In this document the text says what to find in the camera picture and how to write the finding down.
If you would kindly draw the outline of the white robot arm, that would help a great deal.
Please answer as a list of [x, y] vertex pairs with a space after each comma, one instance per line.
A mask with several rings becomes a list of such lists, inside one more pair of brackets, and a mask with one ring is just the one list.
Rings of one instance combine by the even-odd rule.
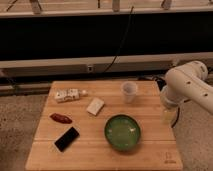
[[191, 61], [167, 71], [166, 85], [160, 91], [164, 124], [171, 123], [177, 108], [186, 99], [194, 101], [213, 115], [213, 87], [205, 82], [207, 76], [208, 69], [200, 61]]

